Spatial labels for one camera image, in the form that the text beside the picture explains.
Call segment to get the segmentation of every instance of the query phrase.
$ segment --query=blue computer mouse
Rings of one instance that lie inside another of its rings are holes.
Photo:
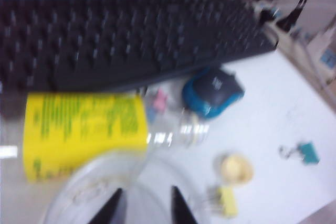
[[[218,68],[207,68],[189,80],[182,97],[189,109],[203,118],[221,114],[229,105],[244,96],[234,75]]]

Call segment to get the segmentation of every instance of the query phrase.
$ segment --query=keyboard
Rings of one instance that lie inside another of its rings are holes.
[[[0,93],[125,91],[274,49],[241,0],[0,0]]]

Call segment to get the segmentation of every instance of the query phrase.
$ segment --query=blue binder clip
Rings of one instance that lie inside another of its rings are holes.
[[[318,157],[314,145],[312,142],[299,144],[297,148],[288,149],[284,146],[281,146],[279,149],[280,156],[289,159],[294,155],[297,155],[306,165],[318,164],[320,158]]]

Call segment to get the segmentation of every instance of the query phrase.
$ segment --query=pink object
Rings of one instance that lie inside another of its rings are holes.
[[[155,96],[153,107],[160,113],[163,113],[166,109],[167,95],[159,89]]]

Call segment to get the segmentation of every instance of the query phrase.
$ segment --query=clear plastic lid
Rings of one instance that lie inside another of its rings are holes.
[[[78,170],[43,223],[88,223],[118,188],[126,192],[127,224],[172,223],[172,185],[180,189],[198,223],[210,223],[207,207],[199,207],[200,194],[185,171],[157,153],[145,158],[123,152],[108,153]]]

